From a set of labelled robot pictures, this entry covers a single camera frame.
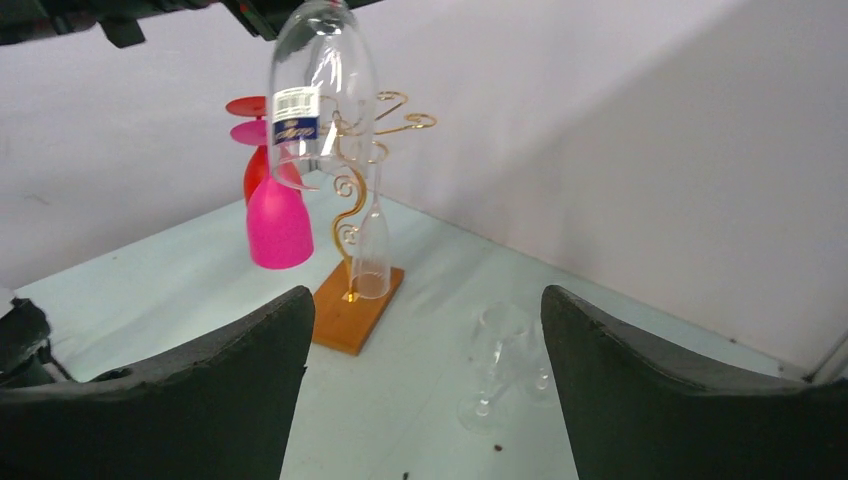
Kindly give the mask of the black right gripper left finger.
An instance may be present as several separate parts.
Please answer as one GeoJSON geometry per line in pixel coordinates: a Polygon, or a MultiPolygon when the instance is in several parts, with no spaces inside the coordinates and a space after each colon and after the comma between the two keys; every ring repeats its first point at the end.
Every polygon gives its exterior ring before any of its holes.
{"type": "Polygon", "coordinates": [[[6,295],[5,479],[276,479],[306,371],[315,308],[298,286],[150,358],[80,382],[51,351],[45,313],[6,295]]]}

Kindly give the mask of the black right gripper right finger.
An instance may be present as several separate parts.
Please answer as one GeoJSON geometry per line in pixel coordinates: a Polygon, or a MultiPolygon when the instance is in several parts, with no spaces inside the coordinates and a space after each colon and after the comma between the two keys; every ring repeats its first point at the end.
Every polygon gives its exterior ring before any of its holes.
{"type": "Polygon", "coordinates": [[[843,479],[847,383],[732,366],[629,325],[567,289],[541,324],[582,479],[843,479]]]}

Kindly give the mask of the pink wine glass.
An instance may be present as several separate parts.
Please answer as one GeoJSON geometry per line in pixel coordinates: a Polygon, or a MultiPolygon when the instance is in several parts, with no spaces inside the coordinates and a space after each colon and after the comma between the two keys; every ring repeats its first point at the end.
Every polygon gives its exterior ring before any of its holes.
{"type": "Polygon", "coordinates": [[[305,263],[314,253],[312,225],[301,193],[269,173],[246,203],[246,233],[253,262],[284,270],[305,263]]]}

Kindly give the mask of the red wine glass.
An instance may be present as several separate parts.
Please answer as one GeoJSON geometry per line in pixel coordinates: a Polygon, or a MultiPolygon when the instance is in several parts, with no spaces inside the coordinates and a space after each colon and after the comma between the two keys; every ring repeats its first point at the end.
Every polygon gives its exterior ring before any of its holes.
{"type": "Polygon", "coordinates": [[[269,173],[266,99],[263,96],[247,96],[231,100],[226,111],[239,117],[251,117],[230,131],[231,138],[244,145],[254,146],[255,151],[245,168],[243,176],[243,196],[248,203],[256,188],[269,173]]]}

